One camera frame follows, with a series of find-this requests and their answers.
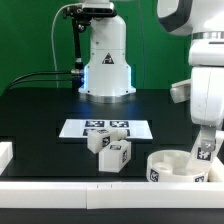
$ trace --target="black cable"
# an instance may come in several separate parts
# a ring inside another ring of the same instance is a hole
[[[7,88],[4,90],[4,95],[10,88],[12,88],[15,85],[19,85],[21,83],[27,83],[27,82],[66,82],[66,81],[72,81],[73,79],[31,79],[31,80],[22,80],[18,82],[12,82],[7,86]]]
[[[33,72],[33,73],[30,73],[30,74],[27,74],[27,75],[20,76],[20,77],[16,78],[15,80],[13,80],[11,83],[18,82],[20,80],[23,80],[23,79],[26,79],[26,78],[29,78],[29,77],[32,77],[32,76],[39,76],[39,75],[68,75],[68,74],[71,74],[71,71]]]

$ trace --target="table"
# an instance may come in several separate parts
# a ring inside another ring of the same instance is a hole
[[[0,181],[147,181],[146,160],[162,149],[190,151],[199,128],[189,102],[173,104],[167,90],[137,90],[135,99],[99,104],[71,89],[18,88],[0,97],[0,141],[14,159]],[[132,159],[119,174],[98,172],[98,155],[83,139],[59,139],[66,119],[147,120],[153,140],[132,140]],[[219,153],[224,159],[223,150]],[[0,209],[1,223],[223,223],[220,209]]]

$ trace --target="white cube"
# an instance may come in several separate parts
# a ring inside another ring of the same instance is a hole
[[[112,141],[99,153],[99,171],[119,173],[131,159],[131,143]]]

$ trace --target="white paper sheet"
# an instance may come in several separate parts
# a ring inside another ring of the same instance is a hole
[[[112,126],[117,129],[126,129],[128,131],[127,138],[136,139],[152,139],[147,121],[143,120],[77,120],[67,119],[61,133],[60,138],[87,138],[89,130],[103,129]]]

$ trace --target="green wall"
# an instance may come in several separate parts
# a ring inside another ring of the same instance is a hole
[[[54,70],[50,39],[53,18],[59,8],[76,2],[1,0],[0,93],[16,77],[30,72]],[[172,36],[162,30],[156,19],[156,0],[116,2],[115,6],[127,25],[126,59],[132,67],[136,88],[168,89],[171,83],[189,78],[187,60],[190,39]],[[81,34],[85,63],[89,60],[88,36],[89,32]],[[74,53],[70,19],[58,19],[55,43],[59,70],[71,70]]]

